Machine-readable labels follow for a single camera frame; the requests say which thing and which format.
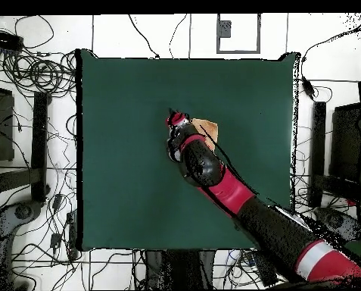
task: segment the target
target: black bar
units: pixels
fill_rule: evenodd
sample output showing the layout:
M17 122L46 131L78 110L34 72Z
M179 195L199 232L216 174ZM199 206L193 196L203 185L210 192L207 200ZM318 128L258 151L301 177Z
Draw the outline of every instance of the black bar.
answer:
M35 92L33 105L32 169L39 170L40 180L31 186L33 201L44 202L47 177L47 123L48 104L51 96L46 92Z
M246 201L238 213L240 224L268 253L277 271L290 282L303 280L294 272L301 252L318 239L310 230L288 216L267 207L255 196Z
M168 250L162 256L165 290L205 289L198 250Z
M316 175L324 175L326 103L315 102L312 113L312 139L310 148L310 176L308 178L308 206L322 204L322 190L313 185Z
M29 185L30 183L38 183L41 180L40 169L31 170L31 175L28 170L0 173L0 193Z
M275 266L269 260L268 255L262 251L253 254L260 279L263 286L272 286L278 282Z
M358 202L361 200L361 186L358 183L342 180L337 177L327 177L316 175L313 181L315 189L324 190L345 198L350 201Z

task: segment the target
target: cable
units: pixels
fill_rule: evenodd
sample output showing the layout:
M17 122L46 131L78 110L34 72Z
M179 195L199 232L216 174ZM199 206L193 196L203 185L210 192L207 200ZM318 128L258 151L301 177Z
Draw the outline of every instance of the cable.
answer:
M75 67L73 66L74 52L63 54L61 62L43 59L41 53L34 55L24 49L20 55L0 54L0 71L3 71L10 81L0 80L3 83L13 83L24 97L22 90L27 92L48 92L53 97L64 97L75 87Z
M92 250L89 251L89 290L92 289L92 286L91 286L91 277L92 275Z
M38 249L40 252L42 252L44 255L47 255L50 259L53 259L55 262L57 262L58 264L62 264L62 265L66 265L66 262L68 261L59 261L56 258L54 258L52 255L48 254L45 250L43 250L42 248L40 248L38 245L36 245L35 243L28 243L26 246L24 246L21 251L19 253L17 253L16 255L14 255L14 257L12 258L12 261L15 261L16 258L18 256L20 256L22 254L22 252L29 246L33 246L36 249Z
M330 82L330 83L360 83L360 80L309 80L309 81L321 81L321 82Z
M21 277L27 277L27 276L25 276L25 275L22 275L22 273L23 273L24 271L26 271L27 269L29 269L29 268L39 268L39 267L32 267L32 265L35 264L43 255L48 255L48 256L50 256L50 255L49 255L47 252L45 252L43 249L41 249L41 248L39 248L39 249L43 252L43 254L42 254L38 259L36 259L30 266L25 267L25 269L20 272L20 276L21 276ZM56 264L56 265L59 265L59 264L64 264L64 265L65 265L65 263L66 263L66 262L59 261L59 263ZM68 269L68 265L69 265L69 264L71 264L71 265L73 266L72 262L68 261L68 262L67 262L67 269ZM73 273L75 272L76 268L77 268L77 266L76 266L76 267L73 266L73 269L72 269L72 270L73 270ZM69 278L66 279L66 276L67 276L68 273L70 273L72 270L68 271L64 276L62 276L62 277L60 278L60 280L59 280L59 281L54 285L54 287L52 288L52 291L55 290L55 289L57 289L57 288L59 288L59 287L61 288L61 290L63 289L64 284L73 276L73 273L72 273L72 274L69 276ZM63 278L64 278L64 282L63 282L60 286L56 286L56 285L61 281L61 279L63 279Z
M78 268L78 266L81 265L82 267L82 262L77 264L76 267L73 266L72 264L72 268L70 270L67 270L67 272L55 283L55 285L52 287L51 291L55 291L58 288L61 288L59 291L61 291L64 287L64 284L75 274L76 269ZM66 279L67 275L72 271L72 274ZM57 286L57 284L64 278L64 281L61 285Z
M172 34L172 38L170 40L170 45L169 45L169 48L170 48L170 54L171 54L171 57L173 59L173 55L172 55L172 51L171 51L171 44L172 44L172 40L173 40L173 37L175 36L175 33L177 31L177 28L180 26L180 24L184 21L184 19L187 18L187 15L188 14L185 14L185 16L180 20L180 22L177 24L176 28L175 28L175 31L173 31L173 34Z
M56 196L56 194L50 198L49 202L51 202L51 200L52 200L55 196ZM44 226L48 223L48 220L51 220L51 218L46 218L45 223L44 223L42 226L40 226L40 227L38 227L38 228L36 228L36 229L34 229L34 230L29 230L29 231L27 231L27 232L25 232L25 233L22 233L22 234L17 234L16 236L24 236L24 235L26 235L27 233L40 230L42 227L44 227Z
M188 59L191 59L191 28L192 28L192 14L189 14L189 28L188 28Z
M15 274L17 277L23 277L23 278L26 278L26 279L30 279L30 280L32 280L32 281L34 282L34 285L33 285L33 288L32 288L32 290L31 290L31 291L35 291L35 289L36 289L36 285L37 285L37 282L36 282L36 280L35 280L34 278L29 277L29 276L24 276L24 275L22 275L22 274L17 274L17 273L16 273L16 272L14 272L13 270L12 270L12 274Z
M94 14L92 15L92 52L94 51Z
M335 36L332 36L331 38L328 38L327 40L324 40L324 41L322 41L322 42L318 42L318 43L316 43L315 45L310 46L310 47L307 49L307 51L305 52L305 54L304 54L304 56L303 56L303 58L302 58L302 60L301 60L301 68L300 68L300 70L301 70L301 78L302 78L303 80L305 80L305 77L303 76L303 63L307 60L307 54L308 54L308 51L309 51L310 49L312 49L312 48L314 48L314 47L316 47L316 46L318 46L318 45L327 43L327 42L329 42L329 41L334 41L334 40L336 40L337 38L341 38L341 37L343 37L343 36L350 35L351 33L356 33L356 32L360 32L360 31L361 31L361 24L360 24L358 27L356 27L356 28L354 28L354 29L352 29L352 30L344 31L344 32L342 32L342 33L339 33L338 35L335 35Z
M18 36L18 35L17 35L17 24L18 24L20 21L22 21L22 20L24 20L24 19L27 19L27 18L29 18L29 17L35 17L35 16L22 17L22 18L20 18L20 19L18 19L18 20L16 21L16 23L14 24L14 32L16 33L16 36ZM45 18L43 18L42 16L39 16L39 15L38 15L38 17L42 18L42 19L48 24L48 26L50 27L50 30L51 30L51 32L52 32L52 35L51 35L51 37L50 37L49 39L47 39L46 41L42 42L42 43L39 44L39 45L34 45L33 47L24 46L24 48L26 48L26 49L38 48L38 47L40 47L41 45L46 44L47 42L51 41L51 40L54 38L54 30L52 29L51 24L50 24Z
M47 252L44 252L44 253L43 253L42 255L40 255L33 263L31 263L29 267L26 267L24 270L22 270L22 271L20 272L20 276L24 277L24 275L22 275L22 273L23 273L24 271L28 270L29 268L31 268L31 267L35 264L35 262L37 262L38 260L40 260L40 259L43 257L43 255L44 255L45 253L47 253Z
M70 120L72 120L73 118L76 119L76 114L74 114L73 116L70 116L70 117L67 119L67 122L66 122L66 130L67 130L67 132L68 132L71 136L76 137L76 135L75 135L73 132L71 132L71 131L69 130L69 128L68 128L68 124L69 124Z
M42 239L40 240L40 242L37 244L37 247L39 247L40 244L42 244L42 242L45 240L45 237L47 236L47 233L49 232L50 228L51 228L51 221L49 222L48 229L47 229L47 231L45 231L45 234L44 234L43 238L42 238ZM12 261L15 261L16 258L17 258L19 255L28 255L28 254L30 254L33 250L36 249L36 248L33 248L31 251L23 253L24 249L26 249L27 246L28 246L28 244L27 244L26 246L24 246L23 249L22 249L18 254L13 254L13 255L16 255L16 256L12 259Z
M148 40L145 38L145 36L140 32L140 30L138 30L138 28L135 26L135 23L133 22L133 19L132 19L132 17L130 16L130 14L128 14L128 17L129 17L129 19L130 19L130 22L131 22L132 25L134 26L135 31L137 31L137 32L140 34L140 36L141 36L142 38L144 38L144 40L145 40L146 43L148 44L149 50L151 50L151 52L154 53L154 57L155 57L155 58L160 58L160 56L159 56L156 52L154 52L153 49L151 48L151 44L149 43L149 41L148 41Z
M17 125L7 125L7 124L3 124L3 126L18 127ZM26 125L21 125L21 127L33 128L32 126L26 126ZM54 139L54 138L59 138L60 140L62 140L62 142L63 142L63 139L75 141L75 139L69 139L67 137L60 136L60 135L58 135L56 133L50 132L49 130L44 130L44 129L40 129L40 130L43 130L43 131L47 132L48 134L54 135L54 137L51 137L51 138L49 137L47 139L48 141L51 140L51 139Z
M139 264L139 262L142 260L142 257L140 256L140 259L138 261L136 261L135 259L135 255L137 253L137 250L132 250L132 273L130 276L130 281L132 282L132 278L133 278L133 283L134 283L134 290L140 290L144 284L142 281L140 281L137 276L136 276L136 267Z
M316 89L317 89L317 88L325 88L325 89L328 89L328 90L329 90L329 92L331 93L331 96L329 97L328 101L325 102L325 103L328 103L328 102L332 99L333 93L332 93L332 89L331 89L331 88L326 87L326 86L314 86L313 88L316 88Z
M241 249L240 253L238 254L238 257L236 259L234 259L232 257L232 252L234 250L229 251L229 255L227 256L226 259L226 274L224 276L221 275L221 277L214 277L213 279L223 279L223 289L226 288L226 281L228 280L230 282L230 287L231 289L233 289L233 287L235 287L235 289L237 289L240 286L249 286L251 284L254 284L256 286L256 288L259 289L258 285L257 285L257 279L254 279L250 274L258 274L256 270L253 271L246 271L244 268L250 268L249 267L249 262L246 259L245 256L245 250ZM234 262L231 265L228 265L228 261L229 258L233 258ZM240 269L240 274L239 276L235 276L235 269ZM246 282L246 283L241 283L240 279L242 278L242 276L246 274L249 279L251 279L250 282Z
M115 256L115 255L132 255L134 252L132 253L114 253L112 254L109 259L107 260L105 266L98 272L96 272L95 274L92 275L92 285L91 287L89 287L89 290L92 291L94 289L94 277L97 275L97 274L100 274L106 267L107 265L110 263L110 260Z
M82 263L80 264L80 275L81 275L81 279L82 279L83 290L87 291L86 287L85 287L85 282L83 281L83 264Z
M21 156L23 157L24 163L26 164L26 168L28 169L28 171L29 171L29 173L30 173L30 181L29 181L28 186L25 186L25 187L23 187L22 189L19 189L18 191L13 192L13 193L9 196L9 198L7 199L6 202L5 202L3 205L0 205L0 209L2 209L2 208L4 208L4 207L9 203L9 201L11 200L11 198L12 198L13 195L15 195L16 193L18 193L18 192L20 192L20 191L23 191L24 189L29 188L29 187L31 186L32 180L31 180L31 170L30 170L29 162L26 160L26 157L25 157L23 151L21 150L20 146L19 146L11 137L7 136L5 133L3 133L3 132L0 131L0 134L3 135L6 139L8 139L8 140L10 140L11 142L13 142L13 144L15 144L15 145L19 148L20 153L21 153Z
M333 132L333 130L330 130L329 132L326 132L324 135L327 135L327 134L332 133L332 132ZM304 140L303 142L298 143L297 146L299 146L299 145L301 145L301 144L304 144L305 142L308 142L308 141L310 141L311 139L312 139L312 137L309 138L309 139Z

